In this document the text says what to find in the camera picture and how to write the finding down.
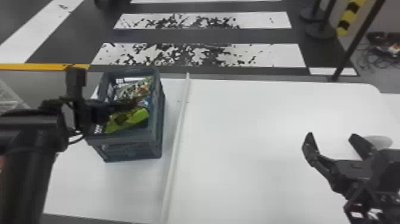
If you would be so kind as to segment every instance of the crosswalk marking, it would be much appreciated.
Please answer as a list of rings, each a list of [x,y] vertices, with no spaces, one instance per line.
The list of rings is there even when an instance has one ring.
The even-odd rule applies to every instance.
[[[123,14],[115,29],[291,29],[286,12]]]
[[[310,73],[315,76],[331,76],[336,68],[309,68]],[[341,76],[357,76],[357,72],[353,68],[345,68]]]
[[[132,66],[305,67],[297,44],[105,43],[92,64]]]
[[[51,1],[0,45],[0,63],[25,63],[82,2],[83,0]]]
[[[193,2],[278,2],[281,0],[131,0],[132,4],[153,4],[153,3],[193,3]]]

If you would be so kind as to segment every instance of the stanchion base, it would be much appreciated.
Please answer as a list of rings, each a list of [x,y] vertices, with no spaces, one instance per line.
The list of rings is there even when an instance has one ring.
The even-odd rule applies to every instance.
[[[320,31],[320,23],[313,23],[305,28],[305,32],[312,38],[319,40],[328,40],[336,36],[336,30],[332,26],[327,25],[325,29]]]
[[[324,11],[318,10],[316,15],[312,14],[312,8],[305,8],[300,13],[300,18],[309,23],[321,22],[324,20]]]

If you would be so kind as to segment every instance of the white table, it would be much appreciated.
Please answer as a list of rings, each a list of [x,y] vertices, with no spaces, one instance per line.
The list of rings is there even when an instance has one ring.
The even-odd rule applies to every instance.
[[[123,222],[158,221],[171,162],[184,80],[163,79],[166,96],[163,156],[104,163],[85,141],[57,158],[45,213]]]
[[[332,158],[358,158],[352,133],[400,148],[400,126],[370,85],[192,80],[170,170],[183,80],[163,84],[163,158],[105,164],[86,143],[71,147],[55,164],[46,213],[157,223],[164,204],[168,224],[348,223],[345,200],[302,155],[305,135]]]
[[[400,148],[370,85],[193,80],[167,223],[348,223],[345,199],[304,159],[310,131],[332,158],[359,158],[352,133]]]

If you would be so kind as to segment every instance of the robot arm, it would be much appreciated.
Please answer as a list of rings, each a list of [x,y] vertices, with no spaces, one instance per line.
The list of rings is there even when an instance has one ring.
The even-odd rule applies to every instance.
[[[105,104],[85,100],[86,70],[66,69],[67,94],[43,101],[36,110],[14,110],[0,116],[0,223],[39,224],[56,154],[67,149],[69,137],[82,135],[91,124],[104,123],[116,111],[131,110],[133,104]],[[65,124],[61,110],[74,111],[75,128]]]
[[[344,211],[352,224],[400,223],[400,150],[381,150],[353,134],[349,142],[363,161],[332,160],[320,154],[312,133],[302,150],[307,162],[348,202]]]

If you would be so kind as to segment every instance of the blue plastic crate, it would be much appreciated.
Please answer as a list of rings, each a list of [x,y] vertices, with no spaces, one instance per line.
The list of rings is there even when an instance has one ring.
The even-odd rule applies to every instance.
[[[92,125],[86,141],[106,162],[160,158],[162,155],[163,120],[165,95],[156,68],[131,68],[123,71],[104,73],[98,88],[98,99],[113,102],[115,91],[138,78],[152,76],[150,88],[153,106],[149,119],[139,127],[104,133],[105,125]]]

